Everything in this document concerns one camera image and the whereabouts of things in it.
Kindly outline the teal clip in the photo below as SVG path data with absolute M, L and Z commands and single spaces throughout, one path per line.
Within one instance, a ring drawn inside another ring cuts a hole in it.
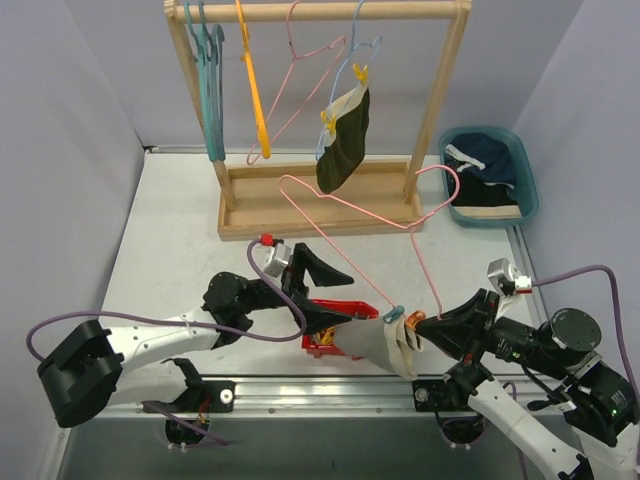
M 384 314 L 381 317 L 381 319 L 384 323 L 391 324 L 396 320 L 398 320 L 399 318 L 402 318 L 404 314 L 405 314 L 405 308 L 402 305 L 396 305 L 392 307 L 389 312 Z

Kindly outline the light blue wire hanger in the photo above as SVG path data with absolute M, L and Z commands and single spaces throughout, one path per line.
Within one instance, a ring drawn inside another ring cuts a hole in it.
M 374 61 L 374 59 L 378 55 L 378 52 L 379 52 L 380 47 L 381 47 L 381 43 L 382 43 L 382 36 L 381 35 L 377 35 L 371 41 L 361 41 L 358 38 L 358 33 L 357 33 L 358 20 L 360 19 L 361 9 L 365 4 L 366 4 L 365 1 L 358 1 L 357 2 L 356 8 L 355 8 L 354 13 L 353 13 L 353 16 L 351 18 L 351 35 L 350 35 L 349 42 L 348 42 L 348 48 L 346 50 L 344 59 L 342 60 L 342 63 L 339 66 L 339 68 L 338 68 L 338 70 L 337 70 L 337 72 L 335 74 L 328 103 L 327 103 L 326 107 L 323 109 L 323 110 L 326 110 L 328 113 L 335 114 L 336 116 L 338 116 L 341 113 L 344 113 L 345 110 L 346 110 L 345 107 L 342 107 L 337 113 L 334 113 L 332 105 L 339 99 L 338 87 L 339 87 L 339 84 L 340 84 L 341 77 L 343 76 L 343 73 L 347 70 L 348 67 L 351 67 L 352 70 L 353 70 L 353 64 L 357 63 L 355 61 L 355 52 L 358 49 L 362 49 L 362 48 L 371 50 L 371 55 L 369 56 L 368 61 L 364 64 L 364 65 L 367 65 L 369 67 L 369 64 Z M 330 137 L 330 134 L 326 131 L 324 123 L 323 123 L 322 130 L 321 130 L 321 133 L 319 135 L 317 146 L 316 146 L 316 150 L 315 150 L 315 160 L 316 161 L 319 161 L 321 156 L 323 155 L 324 148 L 325 148 L 325 145 L 326 145 L 326 140 L 328 140 L 329 137 Z

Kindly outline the grey underwear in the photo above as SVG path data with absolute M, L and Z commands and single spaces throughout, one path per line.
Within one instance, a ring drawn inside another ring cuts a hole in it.
M 402 319 L 353 320 L 335 328 L 334 344 L 346 355 L 363 357 L 377 367 L 406 380 L 418 377 L 414 353 L 423 350 L 418 335 Z

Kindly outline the dark olive underwear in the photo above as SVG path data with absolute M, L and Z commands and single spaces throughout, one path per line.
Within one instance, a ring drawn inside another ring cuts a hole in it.
M 336 132 L 326 140 L 324 153 L 316 164 L 316 181 L 324 194 L 333 193 L 354 173 L 365 156 L 370 122 L 370 90 L 357 85 L 332 105 L 337 113 Z

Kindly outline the navy blue underwear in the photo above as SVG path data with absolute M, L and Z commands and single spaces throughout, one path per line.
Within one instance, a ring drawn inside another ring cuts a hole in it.
M 445 163 L 456 172 L 469 173 L 487 185 L 517 184 L 513 157 L 503 142 L 482 133 L 463 133 L 444 147 Z

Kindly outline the orange clip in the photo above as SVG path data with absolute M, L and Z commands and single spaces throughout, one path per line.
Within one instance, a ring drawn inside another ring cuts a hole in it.
M 426 318 L 427 318 L 427 315 L 424 311 L 416 310 L 406 318 L 405 324 L 408 328 L 412 330 L 416 330 L 416 327 Z

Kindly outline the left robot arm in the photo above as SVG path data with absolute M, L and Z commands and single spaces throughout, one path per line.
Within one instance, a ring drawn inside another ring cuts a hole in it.
M 212 351 L 242 337 L 286 343 L 351 321 L 309 297 L 306 279 L 317 287 L 353 284 L 351 276 L 330 266 L 304 243 L 288 248 L 269 243 L 267 269 L 256 278 L 222 271 L 210 280 L 200 306 L 156 320 L 121 312 L 127 327 L 105 327 L 103 311 L 81 311 L 78 324 L 48 355 L 33 343 L 37 327 L 26 338 L 38 359 L 37 375 L 56 423 L 81 425 L 106 407 L 128 403 L 167 405 L 190 411 L 202 399 L 202 380 L 184 354 Z

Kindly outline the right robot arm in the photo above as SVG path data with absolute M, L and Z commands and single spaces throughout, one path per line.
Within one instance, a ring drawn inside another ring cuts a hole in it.
M 502 315 L 498 295 L 481 289 L 413 329 L 455 362 L 431 399 L 436 414 L 479 414 L 547 479 L 638 478 L 639 399 L 598 354 L 601 330 L 587 313 L 561 309 L 532 327 Z M 519 366 L 544 399 L 520 405 L 485 354 Z

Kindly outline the pink wire hanger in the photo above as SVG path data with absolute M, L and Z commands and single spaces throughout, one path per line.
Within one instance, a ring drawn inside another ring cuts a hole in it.
M 335 37 L 314 50 L 302 52 L 297 48 L 292 27 L 292 19 L 293 13 L 301 4 L 301 1 L 293 1 L 289 5 L 285 18 L 285 31 L 287 35 L 287 46 L 290 53 L 290 64 L 266 115 L 265 122 L 267 127 L 271 126 L 272 117 L 278 110 L 281 110 L 283 102 L 287 100 L 287 91 L 291 89 L 293 81 L 299 80 L 299 75 L 296 71 L 299 69 L 300 65 L 304 63 L 310 64 L 312 60 L 328 53 L 332 53 L 333 58 L 326 65 L 326 69 L 320 74 L 317 80 L 304 81 L 303 87 L 294 88 L 293 99 L 297 101 L 296 108 L 290 106 L 289 117 L 287 120 L 283 120 L 280 124 L 276 124 L 276 131 L 270 134 L 271 147 L 273 147 L 274 144 L 283 136 L 285 131 L 290 128 L 291 124 L 299 117 L 305 107 L 316 96 L 319 89 L 326 82 L 329 74 L 333 71 L 337 62 L 342 58 L 342 55 L 346 50 L 346 38 L 344 36 Z
M 445 200 L 443 203 L 441 203 L 439 206 L 437 206 L 436 208 L 434 208 L 433 210 L 431 210 L 429 213 L 427 214 L 423 214 L 421 217 L 419 217 L 417 220 L 412 221 L 406 225 L 401 225 L 399 223 L 396 223 L 394 221 L 391 221 L 388 218 L 385 218 L 383 216 L 380 216 L 378 214 L 373 213 L 370 210 L 366 210 L 356 204 L 350 203 L 346 200 L 343 200 L 333 194 L 324 194 L 324 193 L 320 193 L 319 191 L 317 191 L 314 187 L 312 187 L 310 184 L 306 183 L 305 181 L 299 179 L 298 177 L 292 176 L 290 174 L 284 174 L 282 175 L 279 180 L 278 180 L 278 189 L 280 194 L 286 199 L 286 201 L 299 213 L 302 215 L 303 219 L 315 230 L 316 233 L 319 233 L 320 236 L 334 249 L 334 251 L 336 253 L 338 253 L 357 273 L 358 275 L 370 286 L 373 288 L 373 290 L 378 293 L 390 306 L 392 307 L 396 307 L 397 304 L 373 281 L 371 280 L 345 253 L 343 250 L 341 250 L 337 244 L 329 237 L 329 235 L 305 212 L 305 210 L 295 201 L 293 200 L 289 194 L 285 191 L 285 188 L 283 186 L 284 182 L 287 181 L 291 181 L 294 182 L 295 184 L 298 184 L 300 186 L 302 186 L 304 189 L 310 191 L 316 198 L 318 199 L 330 199 L 334 202 L 337 202 L 338 204 L 341 204 L 351 210 L 354 210 L 356 212 L 359 212 L 363 215 L 365 215 L 366 217 L 369 217 L 371 219 L 377 220 L 379 222 L 381 222 L 383 225 L 386 226 L 391 226 L 392 228 L 395 228 L 397 230 L 402 230 L 402 231 L 407 231 L 409 233 L 409 238 L 413 247 L 413 250 L 416 254 L 417 260 L 419 262 L 419 265 L 423 271 L 423 274 L 427 280 L 427 283 L 429 285 L 429 288 L 431 290 L 431 293 L 434 297 L 434 300 L 436 301 L 436 305 L 437 305 L 437 314 L 436 314 L 436 318 L 438 320 L 440 320 L 442 318 L 442 315 L 444 313 L 444 307 L 443 307 L 443 303 L 440 299 L 440 295 L 438 293 L 437 287 L 435 285 L 435 282 L 431 276 L 431 273 L 429 272 L 429 269 L 427 267 L 427 264 L 424 260 L 424 257 L 421 253 L 421 250 L 418 247 L 417 244 L 417 240 L 415 239 L 415 232 L 417 231 L 419 226 L 423 226 L 430 218 L 434 217 L 439 211 L 443 210 L 445 207 L 450 206 L 453 201 L 459 196 L 460 190 L 461 190 L 461 181 L 459 178 L 459 174 L 456 170 L 452 169 L 449 166 L 446 165 L 441 165 L 441 164 L 437 164 L 437 165 L 431 165 L 431 166 L 427 166 L 427 167 L 423 167 L 420 170 L 417 171 L 417 175 L 420 176 L 422 174 L 425 174 L 427 172 L 433 171 L 433 170 L 442 170 L 446 175 L 449 175 L 453 181 L 454 181 L 454 191 L 453 194 L 447 199 Z

